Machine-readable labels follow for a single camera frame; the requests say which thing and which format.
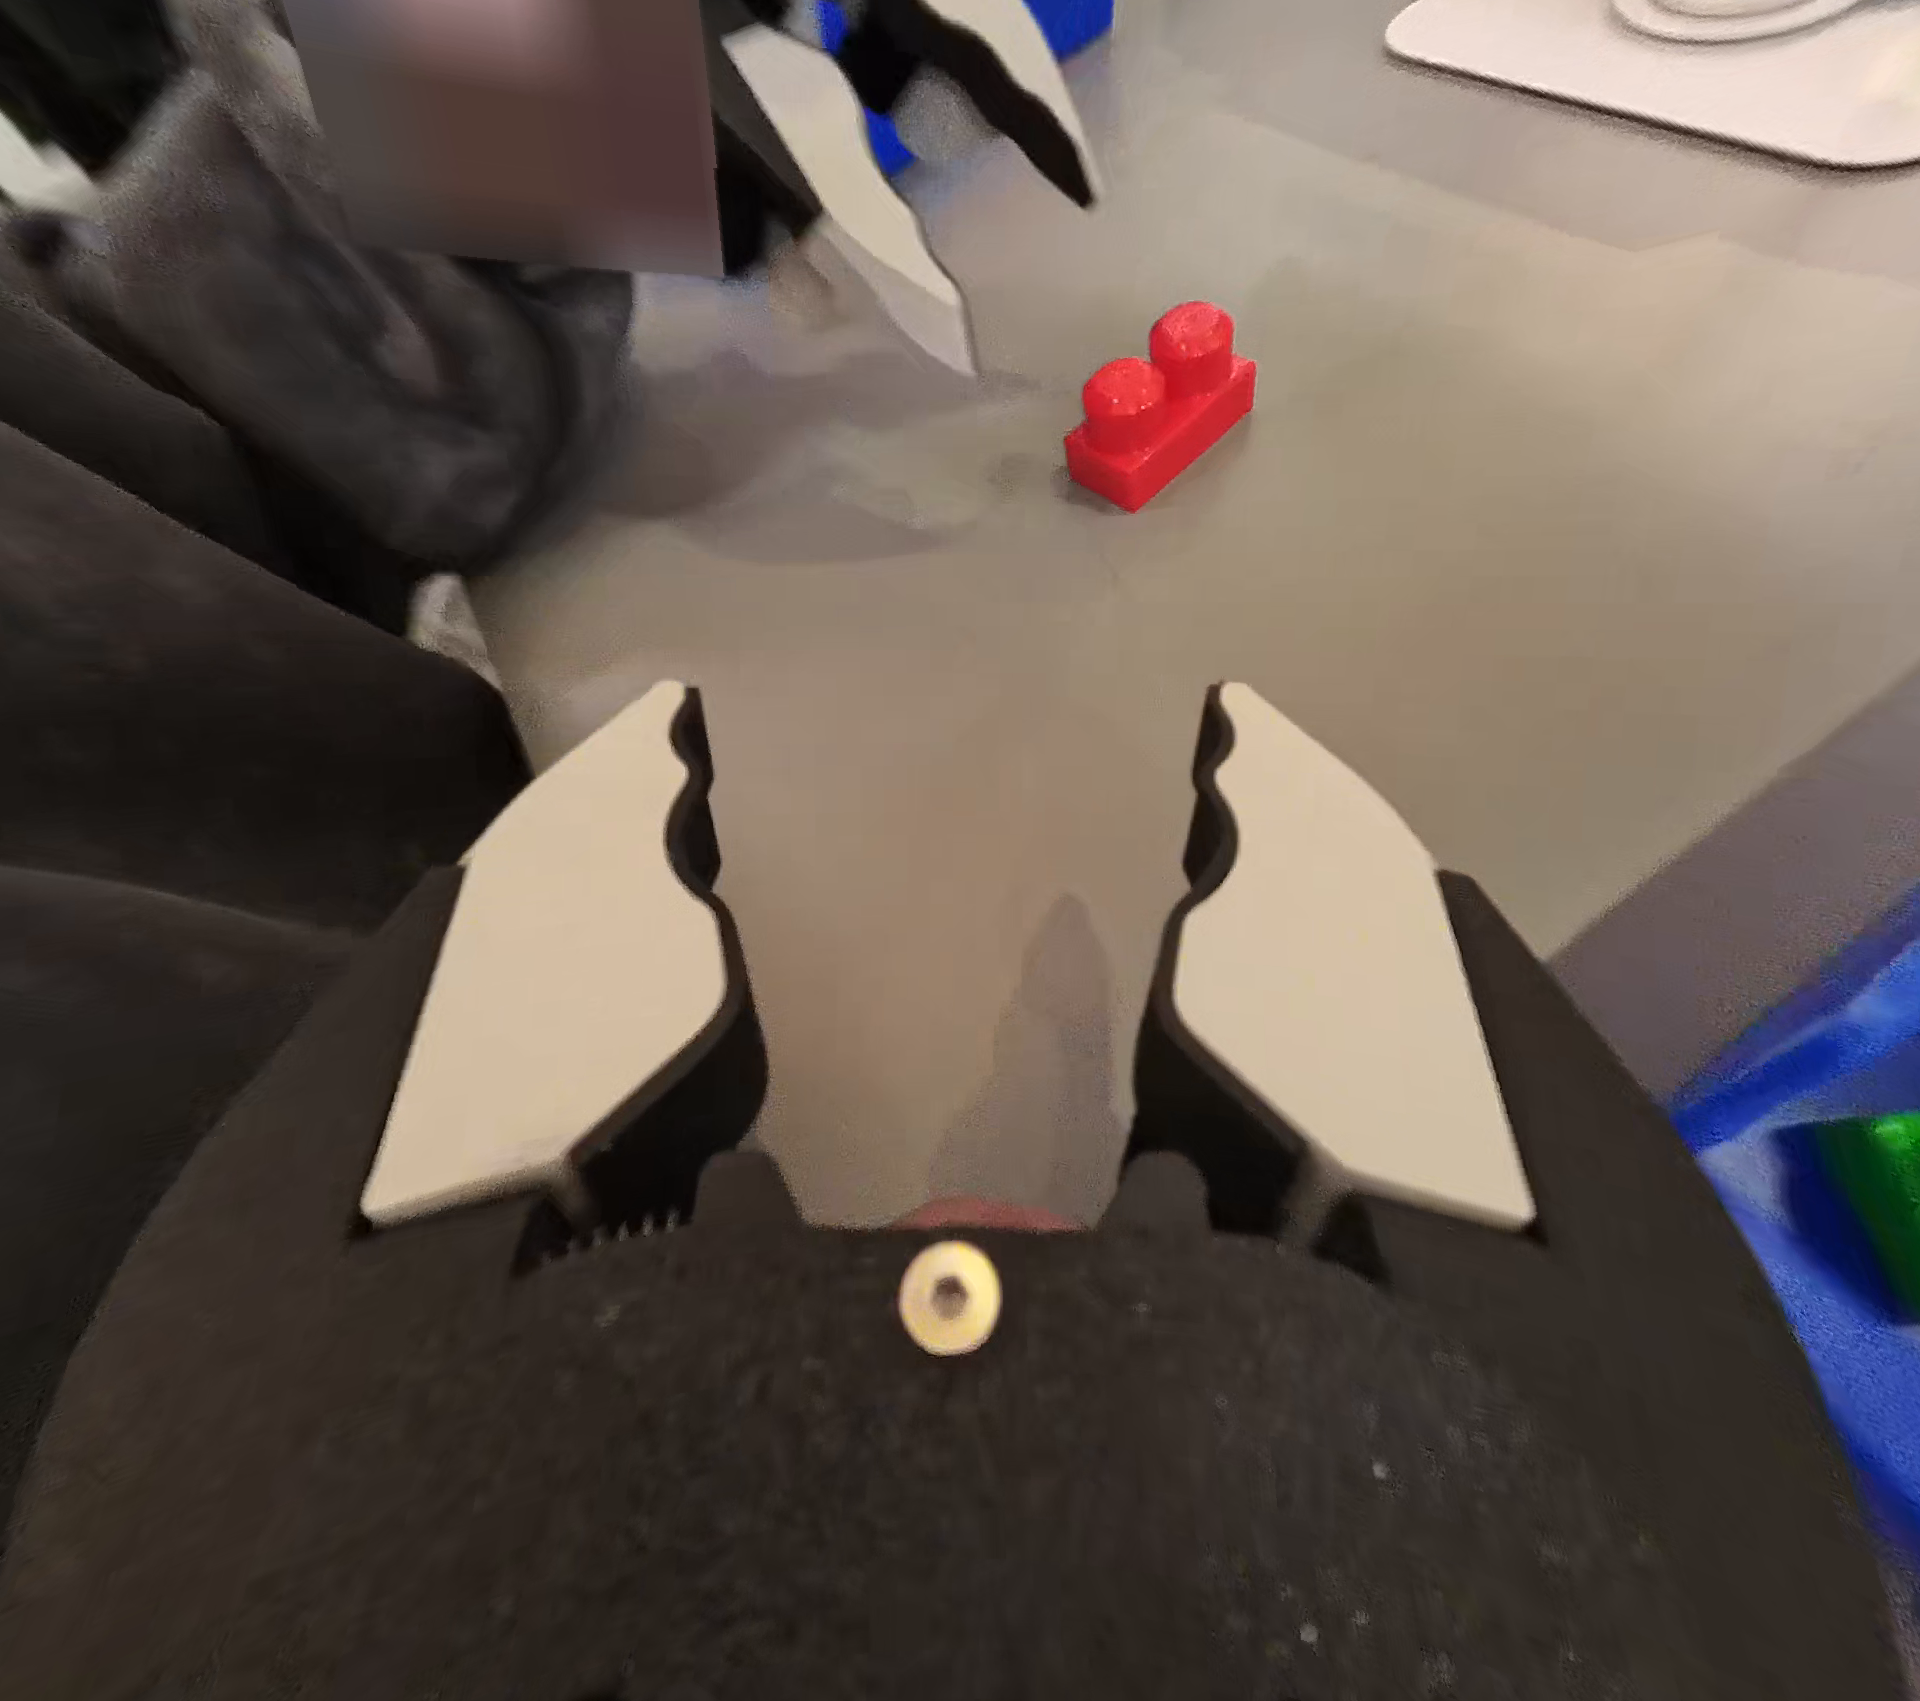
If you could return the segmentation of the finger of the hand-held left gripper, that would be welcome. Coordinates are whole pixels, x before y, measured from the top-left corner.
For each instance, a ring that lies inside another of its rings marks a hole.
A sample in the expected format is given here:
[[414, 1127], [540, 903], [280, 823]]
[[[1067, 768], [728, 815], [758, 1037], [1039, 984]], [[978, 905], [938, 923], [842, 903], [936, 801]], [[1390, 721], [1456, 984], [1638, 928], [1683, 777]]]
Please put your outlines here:
[[1102, 199], [1067, 79], [1026, 0], [861, 0], [846, 74], [917, 161], [1009, 139], [1073, 204]]
[[936, 261], [924, 224], [879, 172], [865, 104], [842, 68], [815, 43], [766, 24], [723, 39], [758, 112], [792, 157], [815, 215], [801, 233], [808, 261], [861, 288], [956, 374], [978, 374], [971, 324], [961, 285]]

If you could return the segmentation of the person's left forearm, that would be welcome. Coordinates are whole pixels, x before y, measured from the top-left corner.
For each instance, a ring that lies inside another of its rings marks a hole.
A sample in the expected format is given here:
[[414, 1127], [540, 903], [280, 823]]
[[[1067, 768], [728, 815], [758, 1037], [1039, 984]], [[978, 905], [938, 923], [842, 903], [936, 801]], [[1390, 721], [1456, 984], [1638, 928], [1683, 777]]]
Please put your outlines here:
[[616, 416], [635, 276], [366, 249], [282, 0], [156, 0], [178, 74], [61, 259], [108, 350], [390, 557], [472, 573]]

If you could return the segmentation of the red two-stud building block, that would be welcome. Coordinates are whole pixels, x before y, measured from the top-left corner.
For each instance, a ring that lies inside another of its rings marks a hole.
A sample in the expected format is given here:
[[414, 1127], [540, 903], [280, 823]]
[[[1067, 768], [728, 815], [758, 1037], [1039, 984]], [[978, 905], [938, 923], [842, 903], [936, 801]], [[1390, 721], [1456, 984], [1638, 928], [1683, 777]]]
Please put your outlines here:
[[1254, 412], [1254, 385], [1257, 368], [1240, 356], [1223, 306], [1169, 306], [1140, 357], [1102, 361], [1084, 379], [1066, 471], [1099, 500], [1140, 511]]

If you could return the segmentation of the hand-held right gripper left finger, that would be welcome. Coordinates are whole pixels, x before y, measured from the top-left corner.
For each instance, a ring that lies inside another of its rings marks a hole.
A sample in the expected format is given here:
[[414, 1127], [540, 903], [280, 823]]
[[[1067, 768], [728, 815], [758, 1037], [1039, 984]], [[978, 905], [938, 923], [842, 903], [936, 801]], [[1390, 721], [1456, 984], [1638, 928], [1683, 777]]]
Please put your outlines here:
[[656, 679], [476, 836], [360, 1193], [372, 1229], [512, 1196], [585, 1237], [695, 1211], [772, 1081], [708, 788], [700, 694]]

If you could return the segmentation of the green two-stud building block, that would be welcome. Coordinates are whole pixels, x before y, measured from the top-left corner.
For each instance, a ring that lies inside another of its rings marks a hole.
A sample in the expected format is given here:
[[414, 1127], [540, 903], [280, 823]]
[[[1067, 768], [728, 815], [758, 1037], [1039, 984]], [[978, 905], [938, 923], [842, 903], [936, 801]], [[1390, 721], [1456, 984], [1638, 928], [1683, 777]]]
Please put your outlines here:
[[1778, 1136], [1800, 1245], [1866, 1315], [1920, 1321], [1920, 1113], [1786, 1124]]

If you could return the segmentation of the person's own dark clothing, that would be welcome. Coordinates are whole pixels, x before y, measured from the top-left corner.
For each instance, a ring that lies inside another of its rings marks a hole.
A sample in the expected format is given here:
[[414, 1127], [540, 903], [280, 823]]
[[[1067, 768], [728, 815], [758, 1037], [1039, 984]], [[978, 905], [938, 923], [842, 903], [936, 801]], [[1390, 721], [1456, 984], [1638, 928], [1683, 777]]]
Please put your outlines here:
[[235, 443], [5, 272], [0, 1503], [189, 1154], [529, 780], [501, 694], [298, 589]]

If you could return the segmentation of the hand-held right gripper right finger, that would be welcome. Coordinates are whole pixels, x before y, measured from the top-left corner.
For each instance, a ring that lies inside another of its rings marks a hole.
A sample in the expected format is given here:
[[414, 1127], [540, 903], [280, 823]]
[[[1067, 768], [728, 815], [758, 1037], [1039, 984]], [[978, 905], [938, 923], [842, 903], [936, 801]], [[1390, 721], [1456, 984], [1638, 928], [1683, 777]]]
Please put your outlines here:
[[1229, 1242], [1316, 1251], [1368, 1199], [1528, 1242], [1538, 1196], [1438, 857], [1246, 679], [1202, 694], [1181, 880], [1126, 1156], [1188, 1169]]

